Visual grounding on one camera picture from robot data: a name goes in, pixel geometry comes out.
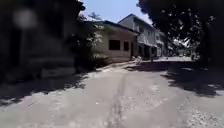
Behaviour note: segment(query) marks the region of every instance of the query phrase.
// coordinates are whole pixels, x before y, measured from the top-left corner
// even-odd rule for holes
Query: blue sky
[[[144,15],[140,8],[136,7],[138,0],[81,0],[86,7],[82,12],[85,16],[91,12],[99,14],[103,20],[118,22],[127,15],[133,13],[144,21],[151,24],[147,15]]]

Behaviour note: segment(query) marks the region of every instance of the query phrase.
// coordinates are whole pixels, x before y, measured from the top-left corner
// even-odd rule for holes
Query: road
[[[171,87],[175,61],[108,66],[84,75],[85,88],[26,95],[0,107],[2,128],[224,128],[224,92]],[[51,79],[48,83],[71,84]]]

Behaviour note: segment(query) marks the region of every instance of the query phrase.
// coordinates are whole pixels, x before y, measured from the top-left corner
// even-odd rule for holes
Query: pavement
[[[181,78],[183,81],[178,81],[179,77],[184,75],[186,75],[184,77],[188,75],[196,77],[192,75],[192,73],[196,75],[196,72],[192,71],[194,69],[188,67],[181,67],[184,75],[180,72],[169,74],[170,71],[179,68],[181,62],[186,61],[189,59],[174,57],[168,60],[162,58],[153,63],[108,66],[83,74],[82,79],[78,81],[79,85],[83,85],[81,88],[67,87],[77,83],[76,77],[69,77],[36,83],[50,87],[63,84],[63,87],[66,85],[64,89],[48,88],[47,93],[46,90],[40,89],[23,95],[21,93],[12,95],[16,92],[11,91],[10,96],[0,99],[8,101],[8,104],[0,106],[0,126],[2,128],[224,128],[224,91],[221,88],[209,88],[213,89],[215,94],[198,91],[191,86],[190,89],[186,89],[186,85],[194,81],[189,82],[190,79],[185,78]],[[178,79],[174,77],[177,73],[179,73]]]

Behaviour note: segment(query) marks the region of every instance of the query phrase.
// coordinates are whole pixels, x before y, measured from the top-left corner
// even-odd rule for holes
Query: tree
[[[201,59],[207,62],[214,57],[209,52],[212,51],[210,32],[218,17],[218,1],[139,0],[138,6],[169,39],[189,40],[193,44],[200,42],[198,47]]]
[[[91,14],[88,15],[92,20],[94,21],[101,21],[102,19],[100,18],[99,14],[96,14],[95,12],[92,12]]]
[[[99,15],[95,13],[91,13],[89,17],[100,20]],[[74,66],[77,70],[79,70],[79,67],[92,70],[95,67],[92,48],[97,43],[96,32],[100,30],[100,27],[95,21],[88,21],[82,14],[78,17],[77,26],[82,31],[71,35],[65,43],[74,56]]]

